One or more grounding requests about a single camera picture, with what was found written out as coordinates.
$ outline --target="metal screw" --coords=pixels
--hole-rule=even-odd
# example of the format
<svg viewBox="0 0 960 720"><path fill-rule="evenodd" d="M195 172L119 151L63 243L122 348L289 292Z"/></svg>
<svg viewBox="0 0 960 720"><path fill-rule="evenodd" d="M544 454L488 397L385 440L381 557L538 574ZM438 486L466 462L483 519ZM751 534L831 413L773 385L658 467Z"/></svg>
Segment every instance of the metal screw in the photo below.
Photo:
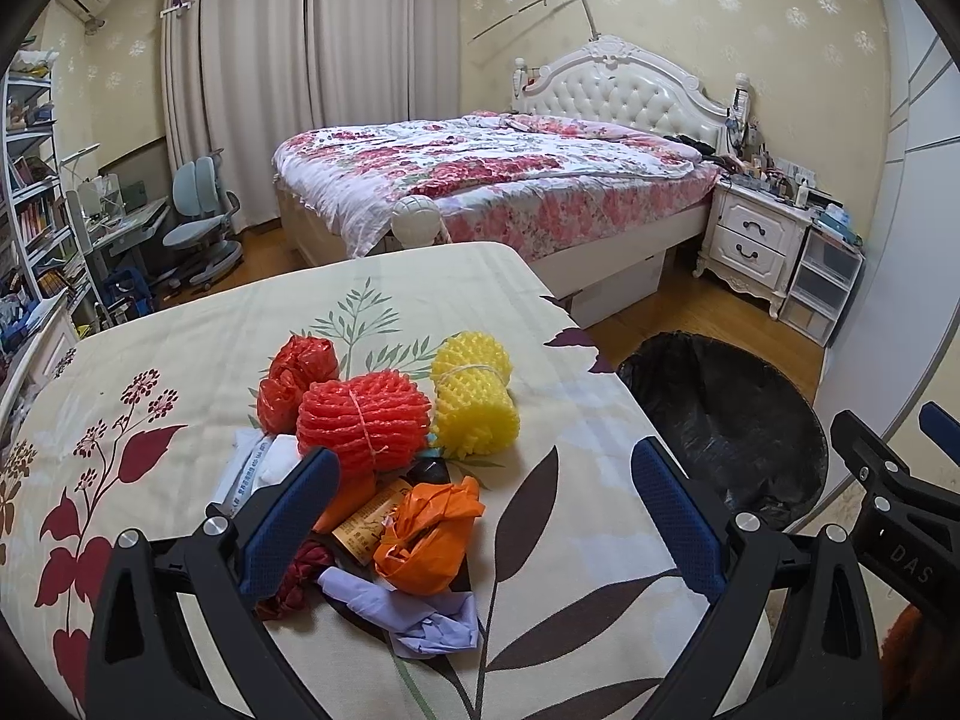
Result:
<svg viewBox="0 0 960 720"><path fill-rule="evenodd" d="M131 546L134 546L138 541L140 541L140 534L137 531L123 531L117 538L117 546L123 549L130 549Z"/></svg>
<svg viewBox="0 0 960 720"><path fill-rule="evenodd" d="M210 517L203 524L203 532L208 536L219 536L227 530L228 526L227 517Z"/></svg>
<svg viewBox="0 0 960 720"><path fill-rule="evenodd" d="M831 541L836 541L838 544L842 544L847 540L847 531L839 525L827 525L827 538Z"/></svg>
<svg viewBox="0 0 960 720"><path fill-rule="evenodd" d="M755 533L760 529L760 519L757 518L756 514L750 512L741 512L733 521L736 522L737 528L747 533Z"/></svg>

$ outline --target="headboard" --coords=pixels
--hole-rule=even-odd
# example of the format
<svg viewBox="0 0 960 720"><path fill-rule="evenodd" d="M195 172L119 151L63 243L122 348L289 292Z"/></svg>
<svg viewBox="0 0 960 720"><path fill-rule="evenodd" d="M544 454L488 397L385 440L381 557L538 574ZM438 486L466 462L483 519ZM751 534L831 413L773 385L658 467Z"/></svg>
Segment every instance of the headboard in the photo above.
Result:
<svg viewBox="0 0 960 720"><path fill-rule="evenodd" d="M729 151L726 139L720 137L728 108L704 95L698 77L614 35L601 35L544 65L536 82L524 88L526 73L526 62L518 59L514 103L520 113L616 122L658 135L688 135L719 153Z"/></svg>

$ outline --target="beige curtain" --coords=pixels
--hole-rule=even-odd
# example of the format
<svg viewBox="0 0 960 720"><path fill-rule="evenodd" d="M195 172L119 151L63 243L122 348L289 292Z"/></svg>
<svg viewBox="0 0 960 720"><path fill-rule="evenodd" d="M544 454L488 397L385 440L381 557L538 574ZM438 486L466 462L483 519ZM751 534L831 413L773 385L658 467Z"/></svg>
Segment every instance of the beige curtain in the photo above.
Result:
<svg viewBox="0 0 960 720"><path fill-rule="evenodd" d="M203 95L221 178L240 197L237 229L280 215L272 156L313 127L304 0L203 0Z"/></svg>
<svg viewBox="0 0 960 720"><path fill-rule="evenodd" d="M410 118L408 0L307 0L317 127Z"/></svg>
<svg viewBox="0 0 960 720"><path fill-rule="evenodd" d="M460 0L413 0L411 119L460 112Z"/></svg>
<svg viewBox="0 0 960 720"><path fill-rule="evenodd" d="M167 7L174 0L165 0ZM210 153L206 106L200 77L200 0L181 15L164 17L160 25L163 114L172 172Z"/></svg>

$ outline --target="chair seat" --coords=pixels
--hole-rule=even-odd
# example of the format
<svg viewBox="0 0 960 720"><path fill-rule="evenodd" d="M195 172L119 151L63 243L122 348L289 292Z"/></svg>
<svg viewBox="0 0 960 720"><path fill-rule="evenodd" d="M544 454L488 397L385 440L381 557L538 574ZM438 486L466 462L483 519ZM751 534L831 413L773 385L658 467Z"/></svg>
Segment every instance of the chair seat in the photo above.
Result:
<svg viewBox="0 0 960 720"><path fill-rule="evenodd" d="M197 245L217 229L223 223L224 218L226 218L226 215L221 214L219 217L201 218L181 224L163 237L163 245L167 248L184 248Z"/></svg>

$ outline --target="trash can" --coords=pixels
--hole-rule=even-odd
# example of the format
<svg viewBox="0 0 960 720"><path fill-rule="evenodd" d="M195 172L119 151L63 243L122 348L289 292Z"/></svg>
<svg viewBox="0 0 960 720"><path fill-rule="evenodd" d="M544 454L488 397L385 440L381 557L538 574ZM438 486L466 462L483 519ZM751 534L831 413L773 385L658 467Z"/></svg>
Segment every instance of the trash can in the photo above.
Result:
<svg viewBox="0 0 960 720"><path fill-rule="evenodd" d="M808 402L769 362L716 338L661 333L620 379L691 478L732 512L784 529L827 482L827 439Z"/></svg>

